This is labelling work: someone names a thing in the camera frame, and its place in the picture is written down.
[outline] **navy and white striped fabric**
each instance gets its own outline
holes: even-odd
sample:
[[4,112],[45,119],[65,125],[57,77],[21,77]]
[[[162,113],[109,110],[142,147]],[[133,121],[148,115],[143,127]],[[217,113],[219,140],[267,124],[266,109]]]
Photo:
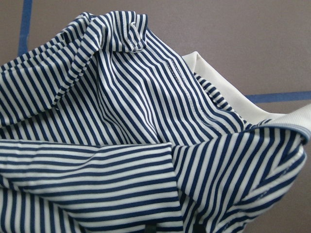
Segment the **navy and white striped fabric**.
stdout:
[[146,15],[82,13],[0,71],[1,232],[240,232],[306,159],[302,128],[248,123]]

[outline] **blue stripe on floor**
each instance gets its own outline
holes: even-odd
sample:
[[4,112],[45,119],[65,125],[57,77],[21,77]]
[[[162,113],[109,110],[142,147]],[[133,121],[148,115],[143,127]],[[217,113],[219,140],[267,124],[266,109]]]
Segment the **blue stripe on floor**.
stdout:
[[311,91],[273,93],[246,96],[253,103],[271,103],[297,100],[311,100]]
[[27,40],[30,29],[32,3],[32,0],[24,0],[19,32],[18,56],[21,56],[28,51]]

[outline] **gray floor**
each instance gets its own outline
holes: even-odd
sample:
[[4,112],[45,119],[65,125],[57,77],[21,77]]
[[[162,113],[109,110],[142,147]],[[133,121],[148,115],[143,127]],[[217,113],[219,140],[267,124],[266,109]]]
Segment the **gray floor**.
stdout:
[[[17,56],[23,1],[1,1],[0,63]],[[33,1],[28,49],[46,43],[81,12],[132,10],[180,55],[198,51],[243,94],[311,91],[311,1]],[[289,113],[311,100],[258,104]],[[306,146],[311,154],[311,143]],[[246,233],[309,233],[311,162],[289,193]]]

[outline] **wrinkled fabric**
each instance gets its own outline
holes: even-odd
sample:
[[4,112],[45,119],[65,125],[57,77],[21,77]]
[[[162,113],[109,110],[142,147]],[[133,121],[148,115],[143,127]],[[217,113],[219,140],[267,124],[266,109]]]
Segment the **wrinkled fabric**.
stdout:
[[290,188],[310,107],[247,121],[147,22],[82,13],[1,66],[1,231],[241,232]]

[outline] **blue line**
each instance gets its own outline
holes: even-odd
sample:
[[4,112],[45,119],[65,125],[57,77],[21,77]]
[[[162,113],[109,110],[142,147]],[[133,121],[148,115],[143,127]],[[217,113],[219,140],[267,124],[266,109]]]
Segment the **blue line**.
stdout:
[[23,12],[21,16],[20,32],[19,32],[19,44],[18,44],[18,56],[23,55],[28,51],[28,35],[30,29],[31,8],[33,1],[24,0]]
[[246,96],[253,103],[271,103],[297,100],[311,100],[311,91],[274,93]]

